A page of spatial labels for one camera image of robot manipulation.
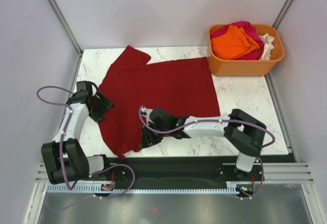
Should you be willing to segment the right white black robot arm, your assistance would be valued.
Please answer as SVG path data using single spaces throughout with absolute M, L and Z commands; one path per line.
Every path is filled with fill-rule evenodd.
M 178 116 L 162 108 L 139 108 L 142 123 L 141 148 L 159 144 L 164 137 L 191 139 L 196 137 L 220 137 L 227 139 L 239 152 L 234 174 L 240 180 L 252 175 L 252 166 L 260 156 L 265 124 L 240 109 L 233 109 L 228 115 L 217 117 Z

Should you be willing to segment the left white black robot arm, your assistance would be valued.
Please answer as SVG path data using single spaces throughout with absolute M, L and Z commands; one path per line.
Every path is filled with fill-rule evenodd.
M 87 119 L 95 123 L 104 121 L 106 112 L 114 104 L 91 81 L 76 83 L 76 92 L 62 104 L 65 115 L 59 131 L 50 143 L 41 147 L 41 155 L 51 184 L 65 184 L 73 190 L 76 183 L 95 174 L 108 179 L 112 167 L 105 163 L 105 155 L 87 157 L 80 145 L 80 137 Z

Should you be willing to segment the dark red t shirt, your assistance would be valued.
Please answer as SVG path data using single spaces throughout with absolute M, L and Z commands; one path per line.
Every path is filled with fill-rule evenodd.
M 151 57 L 131 46 L 111 64 L 99 91 L 114 107 L 99 123 L 104 143 L 119 158 L 140 151 L 141 105 L 160 107 L 174 116 L 220 116 L 206 57 L 150 63 Z

